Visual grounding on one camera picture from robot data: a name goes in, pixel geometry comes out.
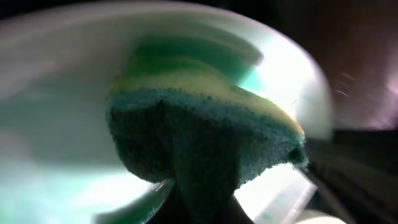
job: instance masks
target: white dish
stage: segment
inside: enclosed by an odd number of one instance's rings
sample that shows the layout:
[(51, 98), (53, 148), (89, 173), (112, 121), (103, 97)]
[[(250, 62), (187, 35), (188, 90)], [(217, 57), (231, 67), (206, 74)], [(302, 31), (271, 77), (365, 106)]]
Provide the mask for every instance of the white dish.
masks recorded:
[[(170, 19), (190, 24), (189, 32), (166, 23)], [(150, 186), (119, 162), (104, 122), (104, 94), (126, 47), (154, 26), (234, 48), (258, 71), (239, 86), (275, 101), (308, 137), (330, 138), (330, 97), (322, 71), (270, 27), (176, 2), (42, 11), (0, 24), (0, 220), (86, 223)]]

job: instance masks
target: scrub sponge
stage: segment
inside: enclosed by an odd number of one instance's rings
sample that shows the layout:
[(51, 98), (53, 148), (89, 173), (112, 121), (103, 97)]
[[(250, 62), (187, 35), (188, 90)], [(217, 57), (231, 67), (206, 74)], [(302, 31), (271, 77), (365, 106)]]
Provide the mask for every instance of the scrub sponge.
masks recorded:
[(191, 223), (211, 223), (242, 184), (276, 164), (303, 166), (304, 133), (267, 99), (214, 67), (143, 42), (113, 81), (106, 119), (127, 169), (175, 179)]

